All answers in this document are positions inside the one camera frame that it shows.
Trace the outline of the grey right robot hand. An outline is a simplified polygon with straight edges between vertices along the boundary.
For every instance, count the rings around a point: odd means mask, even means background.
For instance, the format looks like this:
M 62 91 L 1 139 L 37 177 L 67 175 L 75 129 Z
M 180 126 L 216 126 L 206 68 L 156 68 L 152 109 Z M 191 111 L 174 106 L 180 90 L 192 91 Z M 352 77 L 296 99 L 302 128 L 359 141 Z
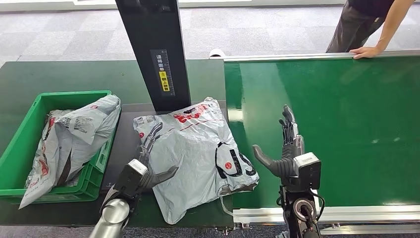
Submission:
M 279 160 L 271 159 L 258 145 L 253 145 L 252 149 L 255 158 L 274 176 L 287 178 L 297 175 L 294 169 L 294 158 L 304 154 L 304 140 L 299 134 L 294 113 L 288 105 L 284 105 L 282 115 L 284 118 L 279 120 L 283 135 L 281 158 Z

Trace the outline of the person's hand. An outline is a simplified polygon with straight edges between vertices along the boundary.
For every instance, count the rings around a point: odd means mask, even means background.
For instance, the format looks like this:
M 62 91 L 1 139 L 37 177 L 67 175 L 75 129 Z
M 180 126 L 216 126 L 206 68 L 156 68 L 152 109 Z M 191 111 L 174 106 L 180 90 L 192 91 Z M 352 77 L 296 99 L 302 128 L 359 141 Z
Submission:
M 349 53 L 354 55 L 353 59 L 355 60 L 363 58 L 370 59 L 380 55 L 382 52 L 383 49 L 379 47 L 360 47 L 349 51 Z

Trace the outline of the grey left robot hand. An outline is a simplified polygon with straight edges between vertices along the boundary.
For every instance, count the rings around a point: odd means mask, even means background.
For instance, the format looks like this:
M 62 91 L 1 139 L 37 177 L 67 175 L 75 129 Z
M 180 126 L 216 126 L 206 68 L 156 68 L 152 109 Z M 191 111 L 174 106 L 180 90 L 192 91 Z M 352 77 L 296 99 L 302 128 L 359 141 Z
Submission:
M 146 137 L 141 138 L 140 144 L 138 146 L 138 152 L 139 152 L 138 160 L 141 163 L 143 163 L 148 169 L 148 172 L 145 175 L 145 178 L 143 178 L 141 182 L 141 186 L 144 189 L 152 189 L 156 185 L 171 179 L 172 177 L 175 176 L 176 172 L 179 169 L 178 166 L 172 166 L 165 172 L 155 174 L 150 165 L 151 152 L 152 152 L 154 144 L 161 137 L 161 135 L 158 134 L 158 132 L 162 130 L 162 128 L 163 128 L 162 122 L 159 122 L 158 124 L 156 124 Z

